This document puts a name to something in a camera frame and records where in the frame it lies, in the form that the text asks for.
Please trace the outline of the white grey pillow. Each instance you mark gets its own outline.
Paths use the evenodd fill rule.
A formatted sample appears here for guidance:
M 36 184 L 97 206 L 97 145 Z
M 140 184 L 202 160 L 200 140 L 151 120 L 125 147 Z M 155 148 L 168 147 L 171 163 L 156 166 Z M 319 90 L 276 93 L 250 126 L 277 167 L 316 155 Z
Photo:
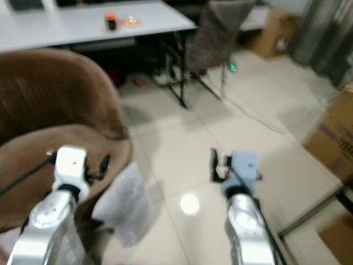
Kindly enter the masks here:
M 113 229 L 123 247 L 141 242 L 148 232 L 152 207 L 137 162 L 117 175 L 96 202 L 92 217 Z

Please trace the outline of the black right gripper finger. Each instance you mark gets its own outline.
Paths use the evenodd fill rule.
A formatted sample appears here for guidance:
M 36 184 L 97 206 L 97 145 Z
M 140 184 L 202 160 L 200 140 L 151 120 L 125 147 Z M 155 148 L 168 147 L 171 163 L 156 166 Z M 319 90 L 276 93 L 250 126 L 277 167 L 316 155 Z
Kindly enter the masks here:
M 210 181 L 214 183 L 222 183 L 222 177 L 218 172 L 220 156 L 215 148 L 210 149 Z

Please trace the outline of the grey metal bar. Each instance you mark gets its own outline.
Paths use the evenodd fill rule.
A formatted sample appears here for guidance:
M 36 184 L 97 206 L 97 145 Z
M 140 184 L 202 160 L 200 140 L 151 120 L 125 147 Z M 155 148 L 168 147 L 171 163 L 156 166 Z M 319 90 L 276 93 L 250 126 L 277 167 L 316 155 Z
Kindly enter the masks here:
M 312 208 L 308 209 L 304 214 L 300 215 L 300 217 L 282 228 L 282 230 L 277 233 L 277 236 L 279 239 L 284 240 L 287 235 L 297 230 L 298 227 L 308 222 L 333 202 L 338 202 L 349 214 L 353 215 L 353 200 L 347 196 L 348 191 L 353 191 L 353 180 L 345 182 L 337 189 L 330 192 L 330 194 L 323 197 L 323 199 L 317 202 Z

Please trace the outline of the small orange yellow item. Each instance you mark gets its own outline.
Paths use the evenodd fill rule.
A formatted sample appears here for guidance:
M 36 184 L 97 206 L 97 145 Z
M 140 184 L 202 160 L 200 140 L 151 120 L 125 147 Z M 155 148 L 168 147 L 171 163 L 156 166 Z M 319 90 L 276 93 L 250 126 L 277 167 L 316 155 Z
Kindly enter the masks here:
M 141 25 L 141 20 L 131 15 L 126 16 L 121 22 L 124 27 L 129 28 L 138 28 Z

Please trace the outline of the grey curtain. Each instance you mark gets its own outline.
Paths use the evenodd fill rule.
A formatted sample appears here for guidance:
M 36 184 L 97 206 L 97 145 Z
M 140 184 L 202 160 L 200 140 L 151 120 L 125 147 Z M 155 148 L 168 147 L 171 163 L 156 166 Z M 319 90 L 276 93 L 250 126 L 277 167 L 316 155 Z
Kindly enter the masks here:
M 353 82 L 353 0 L 308 0 L 289 56 L 339 90 Z

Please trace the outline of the large printed cardboard box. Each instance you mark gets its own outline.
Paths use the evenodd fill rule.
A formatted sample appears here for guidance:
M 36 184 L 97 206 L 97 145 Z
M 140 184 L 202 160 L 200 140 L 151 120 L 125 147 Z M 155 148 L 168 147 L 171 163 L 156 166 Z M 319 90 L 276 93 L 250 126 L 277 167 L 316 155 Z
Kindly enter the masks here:
M 353 179 L 353 81 L 333 100 L 303 147 L 341 182 Z

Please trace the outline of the plain brown cardboard box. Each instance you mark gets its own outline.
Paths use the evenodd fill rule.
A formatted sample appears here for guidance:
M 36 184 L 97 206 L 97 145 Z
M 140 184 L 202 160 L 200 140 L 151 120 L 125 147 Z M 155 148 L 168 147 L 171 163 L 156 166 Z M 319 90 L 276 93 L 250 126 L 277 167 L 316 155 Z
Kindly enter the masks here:
M 353 265 L 353 215 L 341 215 L 326 225 L 319 236 L 341 265 Z

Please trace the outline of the small cardboard box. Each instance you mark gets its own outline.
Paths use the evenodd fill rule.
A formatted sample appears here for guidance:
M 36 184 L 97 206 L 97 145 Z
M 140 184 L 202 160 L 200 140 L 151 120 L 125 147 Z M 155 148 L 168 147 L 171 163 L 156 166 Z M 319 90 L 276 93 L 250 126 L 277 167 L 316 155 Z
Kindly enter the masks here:
M 297 32 L 301 16 L 279 8 L 272 9 L 263 27 L 245 38 L 244 46 L 263 60 L 284 55 Z

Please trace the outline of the white folding table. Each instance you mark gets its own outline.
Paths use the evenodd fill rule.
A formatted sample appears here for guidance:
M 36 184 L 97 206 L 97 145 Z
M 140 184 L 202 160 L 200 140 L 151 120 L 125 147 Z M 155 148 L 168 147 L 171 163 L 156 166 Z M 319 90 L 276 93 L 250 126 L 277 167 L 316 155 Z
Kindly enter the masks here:
M 0 53 L 54 47 L 87 55 L 111 80 L 129 73 L 156 73 L 157 63 L 185 56 L 186 34 L 196 30 L 187 18 L 164 0 L 134 0 L 60 7 L 44 0 L 38 10 L 14 11 L 2 4 Z M 105 16 L 114 13 L 117 30 L 106 28 Z M 126 16 L 141 20 L 138 28 L 122 25 Z

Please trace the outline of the black and orange small container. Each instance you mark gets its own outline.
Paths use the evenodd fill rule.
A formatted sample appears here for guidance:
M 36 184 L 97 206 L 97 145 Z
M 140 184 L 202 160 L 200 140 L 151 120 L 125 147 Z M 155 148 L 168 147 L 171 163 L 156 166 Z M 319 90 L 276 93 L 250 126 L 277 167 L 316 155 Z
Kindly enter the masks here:
M 108 30 L 110 30 L 111 32 L 116 31 L 118 26 L 117 15 L 114 13 L 107 13 L 104 18 L 105 18 L 106 28 L 108 28 Z

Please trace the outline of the brown velvet sofa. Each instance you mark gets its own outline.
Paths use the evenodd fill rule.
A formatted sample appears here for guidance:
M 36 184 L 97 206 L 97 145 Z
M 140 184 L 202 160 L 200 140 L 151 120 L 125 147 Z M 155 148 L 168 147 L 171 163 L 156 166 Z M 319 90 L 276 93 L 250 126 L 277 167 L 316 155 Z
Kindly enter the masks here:
M 95 61 L 73 51 L 10 51 L 0 56 L 0 187 L 3 189 L 45 159 L 73 145 L 86 149 L 87 167 L 98 171 L 111 154 L 108 174 L 78 205 L 78 232 L 103 225 L 91 212 L 111 182 L 133 160 L 133 143 L 122 121 L 120 98 Z M 0 231 L 20 227 L 55 180 L 45 166 L 0 197 Z

